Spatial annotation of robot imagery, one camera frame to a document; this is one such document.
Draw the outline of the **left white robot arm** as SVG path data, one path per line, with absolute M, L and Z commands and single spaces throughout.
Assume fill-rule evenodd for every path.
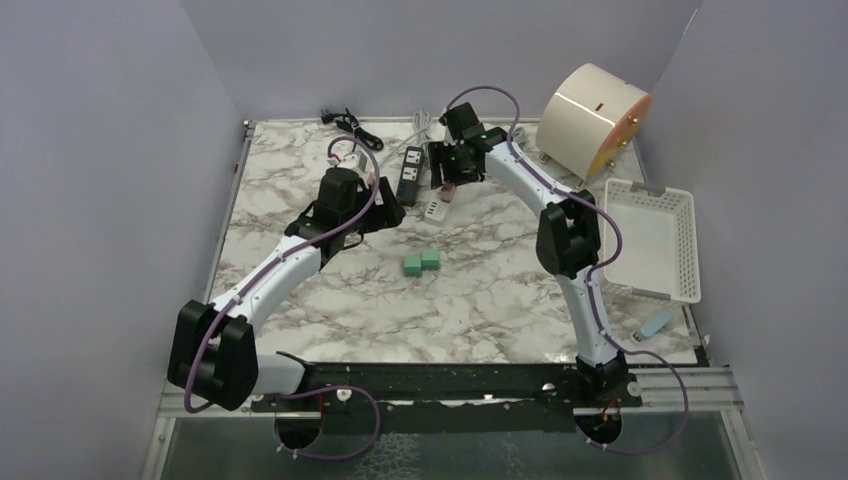
M 199 412 L 192 396 L 230 411 L 268 394 L 290 410 L 309 406 L 315 386 L 305 377 L 306 362 L 287 353 L 258 354 L 258 330 L 296 288 L 347 249 L 348 236 L 395 228 L 405 215 L 387 177 L 369 185 L 355 170 L 327 169 L 316 200 L 257 267 L 210 302 L 191 300 L 180 309 L 167 380 L 183 388 L 185 410 Z

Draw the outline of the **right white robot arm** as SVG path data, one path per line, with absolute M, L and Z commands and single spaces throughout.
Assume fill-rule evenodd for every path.
M 488 129 L 469 103 L 439 118 L 445 138 L 429 148 L 433 186 L 480 182 L 492 176 L 538 218 L 537 259 L 560 285 L 577 342 L 577 393 L 600 407 L 630 382 L 623 352 L 605 336 L 608 319 L 598 283 L 588 274 L 599 262 L 598 208 L 591 193 L 562 186 L 536 166 L 500 127 Z

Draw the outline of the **pink plug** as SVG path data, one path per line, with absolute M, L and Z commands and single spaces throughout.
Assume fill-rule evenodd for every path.
M 453 185 L 443 185 L 439 191 L 438 198 L 441 202 L 450 203 L 455 195 L 455 187 Z

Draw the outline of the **green plug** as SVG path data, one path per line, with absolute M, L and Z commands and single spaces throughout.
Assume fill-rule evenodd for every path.
M 405 277 L 420 277 L 423 274 L 423 264 L 420 255 L 406 255 L 403 259 L 403 275 Z
M 436 248 L 427 248 L 421 252 L 423 270 L 438 270 L 441 267 L 441 253 Z

